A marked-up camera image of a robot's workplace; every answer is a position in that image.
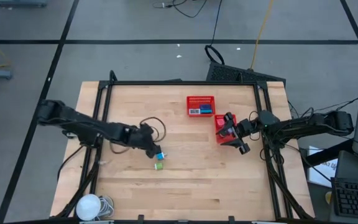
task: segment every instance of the black keyboard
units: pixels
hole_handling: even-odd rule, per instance
[[[358,180],[332,178],[335,213],[358,218]]]
[[[239,81],[240,77],[243,81],[280,81],[284,83],[285,79],[266,75],[251,70],[221,65],[211,62],[209,65],[207,81]]]

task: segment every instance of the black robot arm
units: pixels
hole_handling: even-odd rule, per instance
[[[299,139],[323,133],[347,136],[354,130],[351,115],[344,111],[315,113],[311,116],[280,121],[271,112],[263,110],[258,118],[252,121],[244,119],[238,124],[234,124],[233,115],[228,112],[224,115],[224,121],[224,127],[217,134],[221,136],[230,134],[235,140],[222,145],[239,148],[241,154],[250,151],[242,138],[260,131],[274,146],[283,148],[293,138]]]
[[[43,100],[37,114],[39,125],[52,125],[77,135],[80,144],[97,147],[99,136],[121,146],[143,149],[149,158],[161,153],[161,147],[154,144],[153,129],[146,123],[140,127],[122,123],[106,123],[65,106],[61,101]]]

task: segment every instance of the wooden tabletop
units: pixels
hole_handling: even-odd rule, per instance
[[[83,82],[77,111],[93,114],[97,86],[98,82]],[[274,115],[290,119],[283,83],[268,83],[268,92]],[[213,118],[187,116],[188,95],[213,95],[216,114],[230,111],[238,121],[256,110],[251,86],[113,86],[108,121],[139,125],[146,117],[160,118],[167,126],[167,136],[159,144],[167,156],[163,170],[155,170],[156,158],[149,159],[143,150],[130,149],[117,155],[104,142],[96,194],[114,200],[112,219],[136,220],[143,214],[146,220],[227,220],[230,215],[236,220],[274,220],[266,165],[259,157],[262,141],[244,138],[251,148],[245,155],[233,147],[218,145]],[[262,91],[260,97],[265,107]],[[147,123],[162,132],[158,122]],[[289,144],[298,147],[295,140]],[[77,148],[76,139],[68,140],[65,158]],[[113,148],[123,149],[117,145]],[[51,215],[60,212],[77,190],[84,155],[85,150],[62,169]],[[288,147],[282,149],[282,155],[288,189],[314,216],[299,152]],[[279,188],[277,192],[284,217]]]

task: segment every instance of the gray floor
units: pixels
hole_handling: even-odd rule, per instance
[[[0,39],[58,40],[73,0],[49,0],[43,9],[0,9]],[[210,39],[218,0],[209,0],[189,19],[174,9],[154,9],[155,0],[80,0],[68,39]],[[358,1],[348,0],[358,23]],[[181,8],[194,13],[202,1]],[[269,1],[223,1],[217,39],[257,37]],[[339,1],[275,1],[263,39],[356,40]],[[81,82],[119,80],[205,80],[209,61],[203,44],[65,45],[49,99],[75,106]],[[216,44],[228,65],[248,68],[253,45]],[[1,44],[12,60],[12,80],[0,80],[0,204],[32,119],[56,45]],[[358,96],[358,45],[260,45],[255,70],[287,79],[289,100],[298,111],[322,108]],[[346,111],[357,116],[358,103]],[[320,135],[304,147],[329,147],[341,138]],[[56,173],[67,140],[54,128],[38,127],[12,199],[6,222],[47,218]],[[313,203],[323,205],[325,189],[310,186]],[[316,209],[324,219],[324,209]]]

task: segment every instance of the red basket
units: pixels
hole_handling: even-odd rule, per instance
[[[215,115],[215,131],[216,131],[216,133],[218,131],[220,131],[224,126],[223,117],[224,117],[224,115],[221,115],[221,114]],[[234,124],[237,124],[235,115],[233,115],[233,120],[234,120]],[[216,135],[216,142],[219,144],[228,142],[228,141],[233,141],[233,140],[235,140],[235,138],[232,135],[227,135],[224,137],[220,136],[219,134]]]
[[[190,110],[197,110],[200,105],[211,105],[210,114],[191,114]],[[189,117],[212,117],[215,114],[215,99],[213,96],[187,96],[187,115]]]

